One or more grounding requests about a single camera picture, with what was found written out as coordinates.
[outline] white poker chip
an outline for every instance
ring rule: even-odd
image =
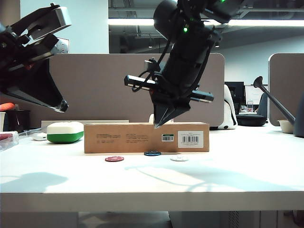
[[[175,162],[186,162],[189,160],[188,157],[184,156],[184,155],[174,155],[172,157],[170,157],[170,160],[175,161]]]

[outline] poker chip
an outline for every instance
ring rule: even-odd
[[[183,156],[183,155],[175,155],[175,156],[170,157],[170,160],[175,161],[175,162],[181,162],[181,161],[186,162],[189,160],[189,158],[186,156]]]
[[[120,162],[120,161],[123,161],[124,160],[124,157],[121,157],[121,156],[113,156],[113,157],[107,157],[105,158],[105,161],[106,162]]]
[[[158,155],[161,155],[162,153],[160,153],[159,151],[147,151],[143,154],[146,156],[158,156]]]

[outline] gray partition panel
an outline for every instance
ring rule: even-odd
[[[269,91],[285,108],[296,116],[304,92],[304,54],[278,53],[269,59]],[[269,120],[279,126],[277,120],[286,119],[278,108],[269,103]]]
[[[148,91],[133,93],[124,86],[126,74],[137,76],[143,71],[144,60],[159,54],[63,54],[50,60],[50,72],[69,103],[65,113],[15,101],[22,109],[31,110],[31,126],[41,120],[129,120],[147,122],[153,113]],[[223,122],[224,57],[211,54],[200,81],[200,90],[212,92],[211,104],[191,101],[191,110],[175,121],[202,121],[218,126]]]

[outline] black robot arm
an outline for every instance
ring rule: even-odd
[[[154,106],[155,127],[190,110],[190,100],[212,102],[211,93],[198,91],[198,83],[205,70],[209,54],[221,35],[214,26],[206,26],[200,14],[227,23],[244,0],[173,0],[162,1],[154,12],[155,28],[168,40],[156,62],[144,71],[149,75],[126,76],[125,85],[134,92],[141,88],[150,92]],[[173,48],[164,67],[160,62],[170,43]]]
[[[67,9],[53,3],[11,26],[0,24],[0,92],[65,112],[68,105],[49,73],[48,58],[60,52],[53,33],[70,25]],[[30,43],[31,37],[39,40]]]

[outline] computer mouse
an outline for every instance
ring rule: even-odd
[[[47,140],[47,134],[46,133],[38,133],[38,134],[34,134],[32,135],[32,139],[36,140],[36,141],[43,141],[43,140]]]

